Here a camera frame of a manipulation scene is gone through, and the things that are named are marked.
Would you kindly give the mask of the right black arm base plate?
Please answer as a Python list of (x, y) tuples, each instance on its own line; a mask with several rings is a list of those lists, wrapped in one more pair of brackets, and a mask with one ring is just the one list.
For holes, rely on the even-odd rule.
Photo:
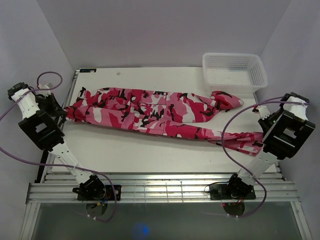
[(211, 184), (209, 186), (211, 200), (255, 200), (256, 194), (252, 189), (250, 192), (243, 192), (231, 187), (228, 183)]

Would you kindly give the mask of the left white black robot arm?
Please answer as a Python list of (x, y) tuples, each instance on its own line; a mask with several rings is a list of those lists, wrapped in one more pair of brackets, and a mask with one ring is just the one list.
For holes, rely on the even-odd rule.
[(35, 93), (28, 84), (20, 82), (10, 88), (7, 94), (22, 113), (22, 121), (18, 123), (21, 130), (40, 150), (57, 158), (73, 175), (78, 187), (72, 191), (85, 200), (101, 200), (106, 195), (106, 187), (97, 175), (83, 170), (68, 148), (65, 134), (58, 124), (59, 119), (66, 118), (66, 113), (49, 87), (45, 86), (45, 91)]

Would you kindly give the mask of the pink camouflage trousers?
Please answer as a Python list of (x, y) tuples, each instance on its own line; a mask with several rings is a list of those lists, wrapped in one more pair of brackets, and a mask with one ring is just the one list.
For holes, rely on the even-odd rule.
[(102, 127), (189, 140), (202, 140), (256, 156), (263, 147), (261, 132), (222, 133), (196, 123), (241, 107), (244, 102), (224, 91), (210, 97), (187, 92), (118, 87), (91, 92), (82, 88), (75, 102), (64, 108), (66, 119)]

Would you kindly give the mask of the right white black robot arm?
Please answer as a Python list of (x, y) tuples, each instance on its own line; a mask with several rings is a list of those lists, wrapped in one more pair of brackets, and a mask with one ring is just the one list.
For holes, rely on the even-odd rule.
[(241, 169), (230, 177), (225, 189), (230, 198), (245, 198), (269, 167), (296, 155), (316, 128), (307, 118), (309, 104), (308, 98), (291, 92), (280, 101), (273, 99), (252, 107), (260, 115), (262, 149), (247, 166), (240, 164)]

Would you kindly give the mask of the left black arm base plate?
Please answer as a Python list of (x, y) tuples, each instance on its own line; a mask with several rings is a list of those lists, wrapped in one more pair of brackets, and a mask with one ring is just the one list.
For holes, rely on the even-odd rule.
[[(120, 201), (121, 200), (121, 194), (122, 194), (122, 185), (115, 184), (114, 185), (114, 190), (115, 190), (115, 193), (116, 193), (116, 200)], [(112, 189), (112, 186), (107, 184), (107, 185), (105, 185), (105, 194), (104, 194), (103, 198), (94, 198), (92, 196), (89, 197), (89, 198), (85, 198), (85, 197), (81, 196), (80, 194), (78, 194), (76, 199), (78, 201), (103, 201), (103, 200), (114, 201), (115, 200), (115, 196), (114, 196), (114, 191)]]

